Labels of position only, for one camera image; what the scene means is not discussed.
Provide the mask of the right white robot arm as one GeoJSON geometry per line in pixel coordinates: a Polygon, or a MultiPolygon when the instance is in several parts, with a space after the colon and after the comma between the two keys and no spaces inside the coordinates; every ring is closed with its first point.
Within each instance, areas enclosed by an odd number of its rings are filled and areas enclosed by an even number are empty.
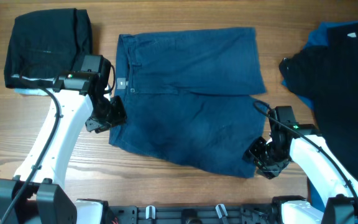
{"type": "Polygon", "coordinates": [[[291,162],[298,164],[325,206],[320,211],[296,196],[272,201],[277,223],[358,223],[358,181],[328,149],[312,124],[273,124],[271,138],[257,138],[243,159],[267,179],[276,178],[291,162]]]}

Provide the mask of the navy blue shorts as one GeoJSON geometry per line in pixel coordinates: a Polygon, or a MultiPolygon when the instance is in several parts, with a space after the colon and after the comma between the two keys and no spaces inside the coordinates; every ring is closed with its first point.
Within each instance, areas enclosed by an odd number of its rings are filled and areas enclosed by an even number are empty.
{"type": "Polygon", "coordinates": [[[264,130],[253,106],[265,93],[252,27],[121,34],[115,94],[126,122],[109,143],[181,166],[242,178],[264,130]]]}

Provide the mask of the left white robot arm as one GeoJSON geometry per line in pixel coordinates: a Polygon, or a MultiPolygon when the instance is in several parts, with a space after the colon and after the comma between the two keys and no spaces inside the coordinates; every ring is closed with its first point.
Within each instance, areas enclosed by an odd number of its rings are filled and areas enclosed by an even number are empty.
{"type": "Polygon", "coordinates": [[[82,128],[101,133],[126,121],[120,97],[110,98],[108,75],[63,72],[52,87],[20,77],[51,97],[51,105],[29,155],[13,178],[0,179],[1,223],[117,223],[105,200],[65,193],[68,163],[82,128]]]}

